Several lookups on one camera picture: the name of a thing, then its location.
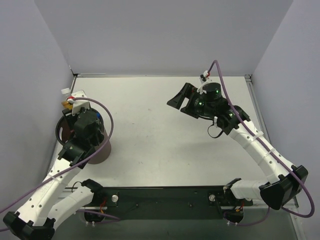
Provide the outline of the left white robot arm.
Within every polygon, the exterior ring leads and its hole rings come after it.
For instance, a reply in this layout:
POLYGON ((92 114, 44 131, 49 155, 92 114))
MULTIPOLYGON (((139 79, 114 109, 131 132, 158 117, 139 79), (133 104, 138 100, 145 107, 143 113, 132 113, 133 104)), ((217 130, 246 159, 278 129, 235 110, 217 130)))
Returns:
POLYGON ((106 141, 104 122, 94 109, 81 110, 64 118, 71 130, 69 140, 62 145, 51 170, 30 198, 16 211, 3 218, 10 232, 21 240, 50 240, 56 229, 83 206, 101 203, 102 185, 87 179, 75 192, 57 201, 70 181, 98 153, 97 147, 106 141))

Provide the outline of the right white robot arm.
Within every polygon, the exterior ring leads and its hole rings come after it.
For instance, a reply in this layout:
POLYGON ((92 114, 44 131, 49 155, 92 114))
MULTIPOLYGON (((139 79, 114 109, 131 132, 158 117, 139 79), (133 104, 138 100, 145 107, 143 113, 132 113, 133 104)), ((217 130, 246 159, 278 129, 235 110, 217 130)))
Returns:
POLYGON ((193 118, 211 120, 260 167, 266 180, 235 179, 226 185, 233 198, 262 200, 270 208, 279 210, 302 190, 299 183, 306 181, 307 169, 302 165, 295 166, 281 156, 246 112, 237 105, 230 106, 219 83, 206 84, 203 92, 185 83, 167 105, 193 118))

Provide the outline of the dark brown round bin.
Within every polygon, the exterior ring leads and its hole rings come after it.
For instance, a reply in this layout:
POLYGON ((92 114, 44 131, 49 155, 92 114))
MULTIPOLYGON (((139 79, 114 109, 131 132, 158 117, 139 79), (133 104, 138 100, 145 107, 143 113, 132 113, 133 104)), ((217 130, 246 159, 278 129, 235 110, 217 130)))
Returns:
MULTIPOLYGON (((72 130, 70 129, 65 117, 62 116, 55 127, 56 140, 63 146, 71 138, 71 136, 72 130)), ((89 165, 98 165, 104 162, 111 154, 112 145, 110 141, 107 141, 108 134, 105 129, 103 129, 103 136, 104 139, 102 143, 94 147, 95 152, 97 152, 101 147, 102 149, 87 162, 89 165)))

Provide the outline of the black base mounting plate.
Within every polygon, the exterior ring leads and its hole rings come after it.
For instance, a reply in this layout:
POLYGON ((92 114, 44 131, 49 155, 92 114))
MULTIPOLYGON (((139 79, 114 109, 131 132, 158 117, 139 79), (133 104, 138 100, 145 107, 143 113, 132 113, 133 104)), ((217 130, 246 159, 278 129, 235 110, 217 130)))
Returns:
POLYGON ((103 187, 88 207, 121 220, 215 220, 223 210, 253 205, 225 194, 223 186, 103 187))

